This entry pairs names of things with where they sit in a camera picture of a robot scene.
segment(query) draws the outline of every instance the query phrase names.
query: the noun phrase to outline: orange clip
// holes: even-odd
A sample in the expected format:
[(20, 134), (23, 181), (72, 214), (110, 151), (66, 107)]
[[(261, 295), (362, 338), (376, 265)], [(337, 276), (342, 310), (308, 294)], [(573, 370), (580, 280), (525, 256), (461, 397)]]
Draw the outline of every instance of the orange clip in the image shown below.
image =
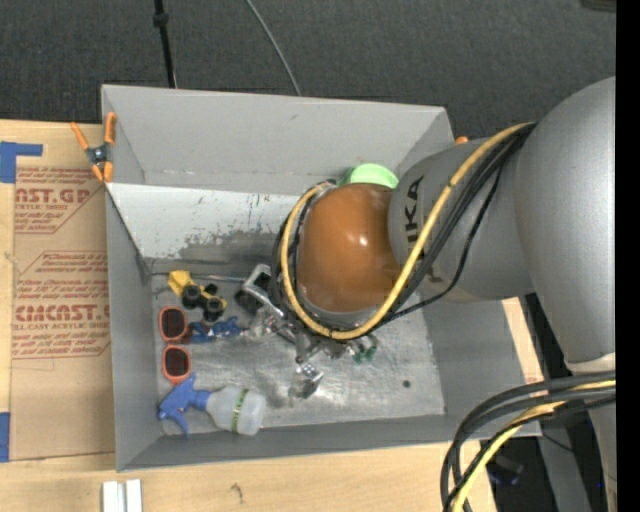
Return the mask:
[(86, 153), (89, 162), (91, 162), (91, 170), (96, 178), (102, 183), (111, 183), (113, 180), (113, 164), (108, 160), (109, 146), (116, 143), (115, 124), (117, 116), (114, 112), (109, 112), (105, 119), (104, 144), (96, 148), (89, 147), (89, 143), (85, 138), (82, 130), (76, 123), (71, 123), (71, 129), (80, 144), (82, 150)]
[(114, 112), (109, 112), (104, 121), (104, 141), (115, 146), (116, 144), (116, 121), (118, 118)]

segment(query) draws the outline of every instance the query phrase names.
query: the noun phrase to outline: black cable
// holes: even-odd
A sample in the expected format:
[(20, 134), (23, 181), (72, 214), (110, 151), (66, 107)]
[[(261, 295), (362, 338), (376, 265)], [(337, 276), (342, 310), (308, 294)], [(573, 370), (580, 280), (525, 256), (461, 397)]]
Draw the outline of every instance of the black cable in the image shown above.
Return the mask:
[(409, 313), (412, 313), (420, 308), (428, 306), (429, 304), (433, 304), (437, 300), (440, 300), (442, 297), (444, 297), (456, 286), (456, 284), (458, 284), (460, 276), (462, 275), (462, 271), (464, 270), (465, 263), (467, 262), (467, 257), (469, 256), (471, 243), (473, 242), (473, 239), (475, 238), (476, 233), (480, 228), (480, 224), (482, 223), (482, 219), (484, 218), (484, 215), (487, 212), (489, 205), (493, 200), (493, 197), (495, 196), (496, 190), (498, 189), (498, 183), (500, 181), (501, 175), (502, 175), (502, 167), (500, 167), (500, 169), (498, 170), (498, 175), (496, 176), (496, 179), (494, 180), (493, 185), (491, 186), (491, 190), (489, 191), (489, 194), (487, 194), (487, 197), (484, 200), (484, 203), (482, 204), (480, 211), (478, 212), (478, 216), (476, 217), (473, 223), (473, 226), (471, 227), (471, 231), (469, 231), (469, 234), (467, 235), (467, 239), (465, 240), (464, 248), (462, 250), (462, 255), (460, 256), (460, 261), (458, 262), (458, 268), (456, 269), (456, 273), (454, 274), (453, 279), (451, 280), (451, 283), (449, 283), (449, 286), (447, 286), (447, 288), (444, 291), (434, 295), (433, 297), (423, 300), (418, 304), (414, 304), (413, 306), (403, 309), (402, 311), (398, 311), (397, 313), (394, 313), (387, 319), (380, 321), (378, 325), (376, 325), (372, 330), (378, 329), (383, 325), (388, 324), (389, 322), (392, 322), (393, 320), (396, 320), (404, 315), (408, 315)]
[[(396, 311), (399, 307), (402, 306), (406, 302), (406, 300), (415, 292), (418, 288), (427, 272), (433, 265), (434, 261), (440, 254), (440, 251), (444, 247), (444, 244), (449, 239), (449, 236), (453, 232), (453, 229), (458, 224), (462, 215), (466, 212), (467, 208), (471, 204), (471, 201), (476, 196), (476, 194), (481, 190), (489, 177), (499, 169), (502, 169), (502, 166), (505, 164), (507, 159), (515, 153), (522, 145), (524, 144), (528, 135), (533, 131), (535, 124), (529, 124), (523, 126), (520, 130), (514, 132), (506, 141), (498, 144), (489, 155), (483, 159), (478, 169), (473, 173), (471, 179), (465, 186), (465, 189), (459, 196), (455, 205), (453, 206), (450, 215), (443, 224), (443, 227), (439, 231), (439, 233), (434, 237), (433, 243), (429, 247), (429, 250), (425, 254), (420, 266), (416, 269), (414, 274), (409, 280), (407, 287), (405, 290), (398, 296), (398, 299), (392, 309), (390, 310), (390, 314), (388, 316), (391, 317), (396, 314)], [(422, 305), (424, 307), (427, 304), (431, 304), (442, 298), (446, 293), (448, 293), (451, 288), (447, 289), (444, 293), (438, 294), (438, 296), (434, 299), (429, 299), (426, 301), (426, 304)]]
[(545, 413), (541, 413), (539, 415), (533, 416), (531, 418), (526, 418), (526, 419), (523, 419), (523, 420), (520, 420), (520, 421), (516, 421), (516, 422), (510, 423), (507, 426), (505, 426), (504, 428), (500, 429), (489, 440), (489, 442), (485, 445), (485, 447), (482, 448), (478, 452), (478, 454), (476, 454), (474, 459), (471, 461), (471, 463), (467, 467), (464, 475), (462, 475), (462, 477), (459, 478), (456, 481), (456, 485), (455, 485), (453, 491), (448, 493), (446, 498), (442, 500), (442, 503), (443, 503), (443, 506), (444, 506), (444, 510), (445, 511), (449, 510), (449, 508), (451, 507), (451, 505), (453, 503), (453, 500), (456, 498), (456, 496), (460, 492), (461, 488), (468, 482), (469, 477), (476, 470), (476, 468), (478, 467), (480, 461), (482, 460), (484, 455), (488, 452), (488, 450), (490, 449), (491, 445), (495, 442), (495, 440), (498, 437), (502, 436), (507, 431), (511, 430), (514, 427), (521, 427), (523, 425), (526, 425), (528, 423), (532, 423), (534, 421), (540, 421), (541, 419), (544, 419), (544, 418), (559, 418), (559, 417), (562, 417), (562, 416), (572, 415), (572, 414), (576, 414), (576, 413), (579, 413), (579, 412), (589, 411), (589, 410), (592, 410), (592, 409), (596, 409), (598, 407), (604, 407), (604, 406), (607, 406), (607, 405), (610, 405), (610, 404), (614, 403), (615, 401), (616, 401), (615, 394), (613, 396), (610, 396), (610, 394), (609, 394), (609, 396), (607, 396), (605, 398), (598, 399), (598, 400), (595, 400), (595, 401), (590, 402), (590, 403), (584, 403), (584, 402), (580, 401), (580, 402), (576, 402), (576, 403), (572, 403), (572, 404), (564, 404), (564, 405), (558, 406), (552, 412), (545, 412)]
[(162, 53), (164, 55), (164, 67), (167, 70), (167, 81), (169, 87), (177, 88), (176, 74), (173, 69), (173, 59), (171, 58), (171, 45), (169, 43), (169, 32), (167, 31), (167, 23), (169, 23), (169, 14), (165, 12), (162, 0), (154, 0), (156, 12), (153, 15), (153, 26), (160, 30), (160, 41), (162, 41)]
[[(531, 407), (536, 407), (539, 405), (548, 404), (556, 401), (568, 401), (568, 400), (586, 400), (586, 399), (598, 399), (603, 396), (608, 396), (611, 394), (611, 391), (614, 390), (615, 387), (609, 389), (594, 389), (583, 392), (575, 392), (575, 391), (558, 391), (553, 394), (542, 396), (542, 397), (533, 397), (533, 398), (525, 398), (522, 400), (518, 400), (516, 402), (505, 404), (501, 407), (497, 407), (485, 415), (481, 416), (476, 421), (467, 425), (467, 428), (459, 430), (456, 432), (456, 435), (451, 442), (451, 446), (445, 455), (443, 466), (440, 472), (440, 493), (441, 496), (448, 495), (448, 487), (449, 487), (449, 473), (453, 470), (453, 478), (454, 482), (457, 482), (462, 477), (462, 469), (461, 469), (461, 449), (462, 445), (471, 437), (473, 432), (478, 430), (479, 428), (485, 426), (487, 423), (490, 423), (498, 418), (503, 416), (507, 416), (509, 414), (514, 414), (521, 412), (525, 409), (529, 409)], [(471, 506), (467, 503), (463, 506), (465, 512), (472, 512)]]
[[(458, 426), (451, 446), (445, 456), (440, 474), (441, 494), (448, 494), (449, 472), (451, 471), (451, 468), (453, 468), (454, 471), (454, 479), (460, 478), (460, 447), (475, 430), (501, 416), (518, 412), (525, 408), (540, 405), (542, 403), (548, 403), (549, 401), (557, 401), (558, 399), (579, 396), (576, 395), (576, 391), (570, 391), (571, 388), (576, 386), (594, 384), (596, 382), (613, 379), (615, 379), (615, 371), (579, 375), (575, 377), (564, 377), (560, 379), (553, 379), (549, 382), (525, 384), (499, 393), (476, 406), (469, 414), (467, 414)], [(527, 396), (540, 391), (546, 391), (548, 394), (541, 397), (525, 398), (523, 400), (509, 402), (510, 400), (514, 400), (518, 397)], [(464, 509), (467, 512), (471, 510), (471, 508), (466, 504)]]
[(573, 448), (569, 448), (567, 445), (561, 443), (560, 441), (558, 441), (557, 439), (554, 439), (553, 437), (551, 437), (549, 434), (547, 434), (546, 432), (542, 433), (542, 437), (544, 437), (547, 441), (549, 441), (551, 444), (555, 444), (557, 447), (562, 448), (563, 450), (566, 450), (568, 452), (573, 453)]

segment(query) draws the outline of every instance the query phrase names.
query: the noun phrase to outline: yellow cable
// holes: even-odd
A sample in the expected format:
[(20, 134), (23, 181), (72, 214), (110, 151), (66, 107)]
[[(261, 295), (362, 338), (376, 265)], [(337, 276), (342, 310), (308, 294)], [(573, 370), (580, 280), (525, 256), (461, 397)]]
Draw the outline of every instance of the yellow cable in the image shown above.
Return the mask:
[(284, 282), (285, 293), (287, 295), (287, 298), (289, 299), (289, 302), (291, 303), (291, 307), (295, 311), (298, 318), (300, 318), (300, 320), (302, 320), (309, 329), (315, 331), (316, 333), (321, 334), (322, 336), (325, 336), (327, 338), (332, 338), (334, 340), (339, 340), (339, 341), (346, 341), (346, 340), (358, 338), (363, 334), (367, 333), (373, 327), (375, 327), (378, 324), (378, 322), (382, 320), (382, 317), (384, 317), (384, 315), (387, 314), (389, 309), (391, 309), (391, 306), (393, 306), (394, 302), (398, 298), (398, 295), (404, 288), (409, 278), (409, 274), (412, 272), (413, 267), (416, 264), (416, 261), (418, 261), (418, 258), (422, 254), (422, 249), (424, 248), (424, 245), (426, 244), (427, 239), (431, 234), (431, 231), (433, 230), (433, 226), (435, 225), (442, 209), (444, 208), (444, 205), (446, 204), (447, 199), (449, 199), (449, 196), (451, 195), (451, 191), (453, 190), (453, 188), (460, 182), (460, 180), (462, 180), (462, 178), (464, 178), (464, 176), (478, 162), (478, 160), (480, 160), (491, 148), (493, 148), (494, 146), (496, 146), (497, 144), (505, 140), (514, 132), (520, 130), (522, 127), (527, 126), (528, 124), (530, 123), (523, 123), (516, 126), (512, 126), (511, 128), (507, 128), (506, 130), (503, 130), (500, 133), (494, 135), (490, 139), (486, 140), (483, 144), (481, 144), (464, 161), (464, 163), (458, 168), (455, 174), (451, 177), (451, 179), (449, 180), (449, 183), (447, 183), (444, 186), (444, 188), (442, 189), (442, 192), (440, 193), (440, 196), (438, 197), (438, 200), (436, 201), (433, 208), (429, 212), (429, 216), (427, 217), (427, 220), (424, 223), (422, 230), (420, 231), (420, 236), (418, 237), (418, 240), (416, 241), (416, 244), (413, 247), (413, 250), (409, 254), (409, 257), (407, 258), (407, 261), (405, 262), (404, 267), (400, 272), (400, 276), (398, 277), (398, 280), (395, 282), (393, 288), (391, 289), (391, 292), (389, 292), (389, 295), (387, 296), (385, 302), (382, 304), (382, 306), (380, 306), (375, 311), (375, 313), (371, 316), (371, 318), (369, 318), (369, 320), (367, 320), (363, 325), (355, 329), (351, 329), (349, 331), (335, 331), (333, 329), (325, 327), (324, 325), (316, 322), (313, 318), (311, 318), (304, 311), (304, 309), (298, 302), (298, 298), (296, 297), (295, 291), (293, 290), (293, 286), (291, 284), (287, 253), (288, 253), (288, 247), (289, 247), (289, 237), (291, 235), (291, 229), (293, 227), (294, 220), (298, 215), (298, 213), (300, 212), (300, 210), (302, 209), (302, 207), (309, 200), (311, 200), (313, 196), (315, 196), (317, 193), (319, 193), (329, 185), (328, 184), (318, 185), (313, 189), (311, 189), (306, 194), (304, 194), (294, 206), (293, 210), (291, 211), (291, 215), (289, 215), (289, 219), (287, 220), (284, 231), (282, 233), (282, 245), (280, 247), (280, 265), (282, 266), (282, 277)]
[(616, 379), (603, 380), (600, 382), (592, 382), (591, 384), (580, 384), (579, 386), (572, 387), (571, 391), (581, 391), (583, 389), (599, 389), (608, 388), (616, 385)]
[[(516, 419), (511, 421), (509, 424), (507, 424), (505, 428), (509, 428), (509, 425), (513, 425), (514, 423), (517, 423), (520, 421), (526, 421), (526, 420), (530, 420), (540, 416), (545, 416), (547, 414), (551, 414), (557, 407), (565, 403), (566, 403), (565, 401), (560, 401), (560, 402), (552, 402), (549, 404), (542, 404), (542, 405), (537, 405), (535, 407), (531, 407), (530, 409), (527, 409), (522, 414), (520, 414), (520, 416), (518, 416)], [(491, 445), (489, 446), (487, 451), (484, 453), (484, 455), (478, 462), (478, 465), (474, 468), (472, 473), (469, 475), (467, 481), (464, 483), (462, 487), (460, 487), (460, 490), (458, 491), (457, 496), (454, 498), (453, 503), (451, 504), (452, 512), (460, 512), (463, 510), (462, 507), (464, 505), (464, 502), (467, 500), (467, 497), (469, 496), (469, 492), (471, 491), (471, 487), (473, 486), (473, 483), (475, 482), (476, 478), (478, 478), (480, 471), (493, 458), (493, 456), (500, 449), (500, 447), (504, 443), (506, 443), (518, 430), (520, 430), (522, 426), (523, 425), (517, 425), (510, 428), (509, 430), (505, 430), (501, 435), (499, 435), (492, 441)]]

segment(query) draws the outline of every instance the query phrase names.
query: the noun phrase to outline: plastic part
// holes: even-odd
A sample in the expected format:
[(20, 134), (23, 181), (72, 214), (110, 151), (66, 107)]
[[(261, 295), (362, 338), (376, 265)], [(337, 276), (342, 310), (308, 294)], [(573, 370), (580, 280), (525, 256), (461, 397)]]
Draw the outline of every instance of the plastic part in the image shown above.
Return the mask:
[(216, 338), (229, 338), (242, 334), (243, 330), (238, 327), (238, 317), (232, 316), (226, 321), (220, 321), (213, 324), (212, 327), (203, 325), (202, 322), (193, 322), (189, 324), (191, 328), (191, 343), (208, 343)]
[(189, 407), (204, 411), (211, 396), (209, 391), (195, 391), (193, 389), (195, 380), (196, 376), (193, 374), (173, 388), (160, 403), (160, 410), (158, 411), (158, 419), (175, 421), (187, 434), (187, 437), (189, 436), (189, 427), (183, 414)]
[(162, 351), (162, 374), (174, 386), (191, 374), (191, 355), (179, 345), (167, 345)]
[(165, 343), (188, 343), (186, 313), (177, 306), (166, 306), (158, 313), (158, 329)]
[(206, 410), (218, 428), (253, 436), (260, 430), (266, 404), (256, 391), (227, 386), (211, 395)]
[(185, 308), (202, 308), (202, 316), (207, 322), (215, 322), (222, 316), (222, 313), (224, 313), (227, 307), (226, 300), (217, 295), (212, 295), (207, 291), (212, 289), (217, 290), (217, 288), (211, 288), (211, 285), (205, 288), (196, 284), (188, 270), (174, 270), (170, 272), (167, 284), (173, 292), (182, 299), (182, 305)]
[(104, 482), (102, 512), (142, 512), (142, 482), (139, 479)]
[(160, 404), (158, 419), (175, 421), (187, 437), (189, 427), (183, 414), (195, 407), (206, 411), (216, 427), (237, 434), (255, 435), (262, 425), (267, 401), (256, 391), (227, 386), (220, 391), (198, 391), (193, 389), (195, 374), (176, 386)]
[(398, 177), (382, 165), (367, 163), (349, 169), (338, 186), (350, 183), (370, 183), (394, 189), (398, 185)]
[(387, 230), (392, 190), (354, 183), (326, 192), (304, 222), (298, 288), (311, 305), (359, 312), (382, 304), (400, 273)]

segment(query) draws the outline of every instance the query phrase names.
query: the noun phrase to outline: blue spray nozzle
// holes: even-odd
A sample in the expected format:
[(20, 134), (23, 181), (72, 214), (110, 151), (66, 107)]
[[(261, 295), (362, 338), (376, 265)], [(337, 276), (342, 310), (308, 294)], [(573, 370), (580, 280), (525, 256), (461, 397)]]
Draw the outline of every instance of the blue spray nozzle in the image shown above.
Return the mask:
[(158, 411), (158, 419), (175, 421), (184, 433), (189, 437), (189, 427), (184, 419), (184, 413), (189, 407), (195, 407), (200, 411), (204, 411), (207, 406), (207, 400), (211, 396), (209, 391), (197, 391), (193, 389), (196, 380), (195, 374), (181, 382), (162, 400), (160, 410)]

